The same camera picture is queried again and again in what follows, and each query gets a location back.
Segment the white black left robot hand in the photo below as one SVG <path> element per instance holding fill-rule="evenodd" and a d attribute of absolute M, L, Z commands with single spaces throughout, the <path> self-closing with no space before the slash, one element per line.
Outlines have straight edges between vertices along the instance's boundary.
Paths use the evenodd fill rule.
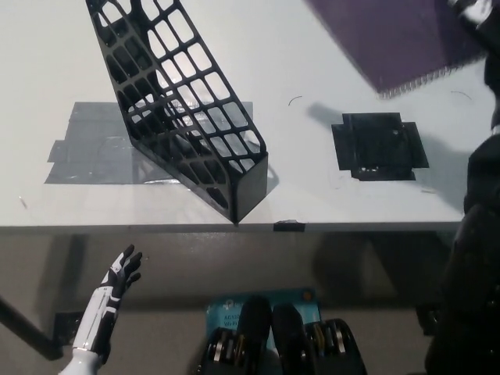
<path fill-rule="evenodd" d="M 122 251 L 108 268 L 100 285 L 94 290 L 80 321 L 73 348 L 103 357 L 110 340 L 122 299 L 130 286 L 141 278 L 141 252 L 134 245 Z"/>

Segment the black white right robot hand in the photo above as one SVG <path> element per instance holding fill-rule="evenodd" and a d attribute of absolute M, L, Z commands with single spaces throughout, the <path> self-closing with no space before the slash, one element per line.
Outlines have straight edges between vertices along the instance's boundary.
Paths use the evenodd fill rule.
<path fill-rule="evenodd" d="M 484 83 L 495 97 L 491 132 L 499 133 L 499 4 L 496 1 L 447 1 L 467 33 L 485 50 Z"/>

